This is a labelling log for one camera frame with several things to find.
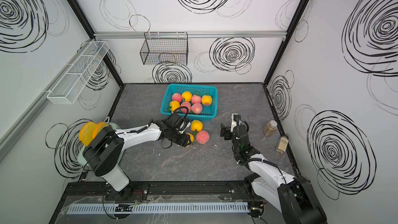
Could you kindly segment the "pink peach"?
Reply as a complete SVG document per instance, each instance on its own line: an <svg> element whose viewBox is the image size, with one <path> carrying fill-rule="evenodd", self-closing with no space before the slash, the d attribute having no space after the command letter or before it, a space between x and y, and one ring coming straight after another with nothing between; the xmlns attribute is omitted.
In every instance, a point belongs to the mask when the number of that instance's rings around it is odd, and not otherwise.
<svg viewBox="0 0 398 224"><path fill-rule="evenodd" d="M177 102L181 103L182 102L181 94L180 93L174 93L172 95L172 101L177 101Z"/></svg>
<svg viewBox="0 0 398 224"><path fill-rule="evenodd" d="M191 111L191 103L190 102L182 102L180 105L181 109L180 112L182 113L189 113Z"/></svg>
<svg viewBox="0 0 398 224"><path fill-rule="evenodd" d="M192 104L201 104L202 102L202 97L199 95L194 94L191 98L191 103Z"/></svg>
<svg viewBox="0 0 398 224"><path fill-rule="evenodd" d="M203 110L203 107L202 107L202 104L201 104L201 103L195 103L195 104L193 104L193 105L191 106L191 111L192 111L194 114L199 115L199 114L202 113L202 110Z"/></svg>
<svg viewBox="0 0 398 224"><path fill-rule="evenodd" d="M209 133L205 130L202 130L196 134L196 140L199 144L205 144L209 141L209 139Z"/></svg>

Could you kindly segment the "yellow peach top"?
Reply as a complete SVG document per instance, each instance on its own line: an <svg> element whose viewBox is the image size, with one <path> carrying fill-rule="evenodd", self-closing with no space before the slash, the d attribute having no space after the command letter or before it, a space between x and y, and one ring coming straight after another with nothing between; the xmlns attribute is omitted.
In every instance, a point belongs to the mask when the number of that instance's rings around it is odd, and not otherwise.
<svg viewBox="0 0 398 224"><path fill-rule="evenodd" d="M191 131L196 135L203 130L203 123L199 120L193 120L190 125Z"/></svg>

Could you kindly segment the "pink peach bottom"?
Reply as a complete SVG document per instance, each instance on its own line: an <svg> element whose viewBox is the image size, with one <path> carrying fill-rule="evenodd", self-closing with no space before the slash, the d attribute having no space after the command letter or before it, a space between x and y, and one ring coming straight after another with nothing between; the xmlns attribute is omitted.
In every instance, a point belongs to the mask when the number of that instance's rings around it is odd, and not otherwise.
<svg viewBox="0 0 398 224"><path fill-rule="evenodd" d="M203 110L203 107L202 107L202 104L201 104L201 103L195 103L195 104L193 104L193 105L191 106L191 111L192 111L194 114L199 115L199 114L202 113L202 110Z"/></svg>

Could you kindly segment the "yellow red peach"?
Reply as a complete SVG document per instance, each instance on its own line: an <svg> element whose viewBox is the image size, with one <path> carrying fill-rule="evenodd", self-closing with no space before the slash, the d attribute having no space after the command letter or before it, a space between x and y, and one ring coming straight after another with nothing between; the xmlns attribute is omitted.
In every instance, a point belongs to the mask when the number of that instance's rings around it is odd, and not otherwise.
<svg viewBox="0 0 398 224"><path fill-rule="evenodd" d="M205 106L210 106L212 104L212 97L210 95L202 96L202 104Z"/></svg>

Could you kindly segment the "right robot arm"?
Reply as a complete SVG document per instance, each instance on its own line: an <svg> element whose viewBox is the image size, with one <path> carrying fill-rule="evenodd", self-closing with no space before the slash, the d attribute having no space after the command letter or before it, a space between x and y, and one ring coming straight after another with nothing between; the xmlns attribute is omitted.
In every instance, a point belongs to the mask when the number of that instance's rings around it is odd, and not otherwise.
<svg viewBox="0 0 398 224"><path fill-rule="evenodd" d="M221 124L220 136L232 142L236 163L253 172L249 190L279 210L286 224L326 224L326 213L311 183L267 160L251 145L248 132L249 125L239 114L232 114L230 126Z"/></svg>

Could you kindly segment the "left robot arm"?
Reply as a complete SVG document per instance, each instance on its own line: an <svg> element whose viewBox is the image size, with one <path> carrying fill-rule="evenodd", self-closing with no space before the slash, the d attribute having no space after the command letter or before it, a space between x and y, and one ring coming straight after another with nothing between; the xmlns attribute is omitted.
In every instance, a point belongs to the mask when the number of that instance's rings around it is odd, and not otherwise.
<svg viewBox="0 0 398 224"><path fill-rule="evenodd" d="M124 191L130 179L119 166L121 154L133 146L162 140L187 147L193 141L185 132L190 125L186 115L177 113L163 120L151 119L146 125L130 129L115 130L104 122L88 122L78 135L85 146L84 167L89 166L97 177L103 178L115 191Z"/></svg>

